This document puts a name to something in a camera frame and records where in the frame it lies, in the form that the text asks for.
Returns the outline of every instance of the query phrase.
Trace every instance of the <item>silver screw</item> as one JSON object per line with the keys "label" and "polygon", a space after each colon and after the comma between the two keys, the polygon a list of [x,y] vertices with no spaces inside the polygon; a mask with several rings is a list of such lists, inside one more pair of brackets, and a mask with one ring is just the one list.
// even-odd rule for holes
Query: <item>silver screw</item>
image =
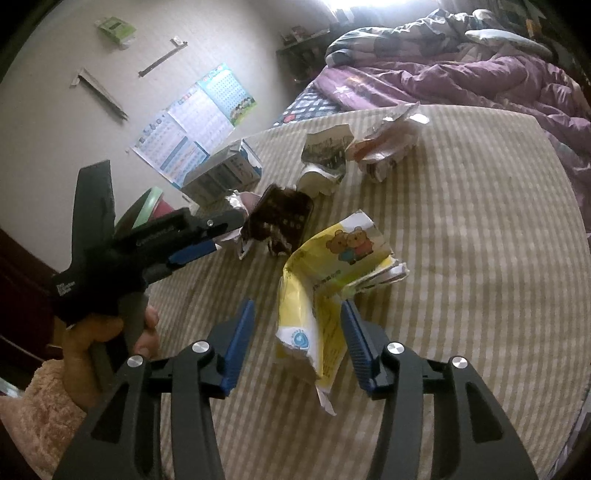
{"label": "silver screw", "polygon": [[127,359],[127,364],[131,367],[131,368],[135,368],[135,367],[139,367],[141,364],[144,363],[144,358],[141,355],[134,355],[134,356],[130,356]]}
{"label": "silver screw", "polygon": [[393,355],[400,355],[402,352],[404,352],[404,345],[398,342],[389,343],[388,352]]}
{"label": "silver screw", "polygon": [[209,350],[209,343],[201,340],[200,342],[195,342],[191,348],[195,353],[205,353]]}
{"label": "silver screw", "polygon": [[456,368],[466,368],[468,366],[468,360],[462,356],[455,356],[452,358],[452,365]]}

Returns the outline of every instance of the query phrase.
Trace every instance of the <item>bed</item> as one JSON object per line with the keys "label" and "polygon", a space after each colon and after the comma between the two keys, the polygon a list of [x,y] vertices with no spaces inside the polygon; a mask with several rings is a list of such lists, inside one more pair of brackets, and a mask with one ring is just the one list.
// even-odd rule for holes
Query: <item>bed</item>
{"label": "bed", "polygon": [[[314,200],[306,238],[362,209],[411,273],[356,296],[362,316],[426,358],[465,355],[507,412],[540,478],[580,411],[591,373],[591,255],[560,162],[529,115],[454,105],[421,107],[431,122],[384,182],[348,165],[334,195]],[[360,135],[396,107],[291,122],[248,137],[263,164],[255,192],[295,183],[306,133],[347,123]],[[348,356],[330,401],[275,359],[277,291],[285,257],[257,244],[242,261],[221,250],[152,288],[163,355],[205,338],[255,302],[256,326],[237,388],[212,413],[226,478],[366,478],[383,401],[359,388]],[[429,478],[433,422],[427,400],[419,480]],[[170,472],[170,399],[163,462]]]}
{"label": "bed", "polygon": [[[591,247],[591,110],[579,85],[548,59],[512,47],[495,53],[467,43],[464,35],[467,30],[507,27],[523,34],[525,19],[513,17],[501,25],[491,12],[438,9],[401,27],[349,32],[329,47],[327,66],[274,126],[407,102],[527,113],[536,118],[564,167]],[[588,380],[586,384],[580,416],[549,478],[589,423]]]}

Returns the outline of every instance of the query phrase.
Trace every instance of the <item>bright window light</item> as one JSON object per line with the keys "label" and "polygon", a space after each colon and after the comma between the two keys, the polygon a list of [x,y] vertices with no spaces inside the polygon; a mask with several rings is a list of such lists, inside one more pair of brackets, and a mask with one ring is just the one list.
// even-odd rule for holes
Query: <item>bright window light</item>
{"label": "bright window light", "polygon": [[402,4],[405,0],[324,0],[324,3],[333,11],[339,8],[346,10],[351,7],[388,7],[390,5]]}

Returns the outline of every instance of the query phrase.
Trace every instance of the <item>cartoon children illustration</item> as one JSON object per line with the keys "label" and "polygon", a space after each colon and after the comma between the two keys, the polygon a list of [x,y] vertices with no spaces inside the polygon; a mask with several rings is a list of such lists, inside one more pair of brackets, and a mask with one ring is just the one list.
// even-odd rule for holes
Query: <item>cartoon children illustration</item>
{"label": "cartoon children illustration", "polygon": [[367,233],[358,226],[351,233],[337,230],[335,236],[326,242],[326,248],[338,255],[341,262],[353,265],[373,253],[374,243],[368,238]]}

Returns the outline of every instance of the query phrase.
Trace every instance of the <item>finger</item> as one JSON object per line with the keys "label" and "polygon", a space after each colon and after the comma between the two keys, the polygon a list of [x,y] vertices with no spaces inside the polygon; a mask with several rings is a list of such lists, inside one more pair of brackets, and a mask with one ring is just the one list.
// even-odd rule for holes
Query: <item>finger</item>
{"label": "finger", "polygon": [[156,330],[144,330],[134,345],[134,353],[145,358],[153,358],[158,355],[160,337]]}
{"label": "finger", "polygon": [[160,317],[158,316],[158,310],[152,307],[152,305],[148,305],[145,312],[146,327],[154,329],[159,321]]}
{"label": "finger", "polygon": [[93,342],[108,342],[122,331],[122,319],[91,314],[66,331],[63,348],[69,352],[85,352]]}

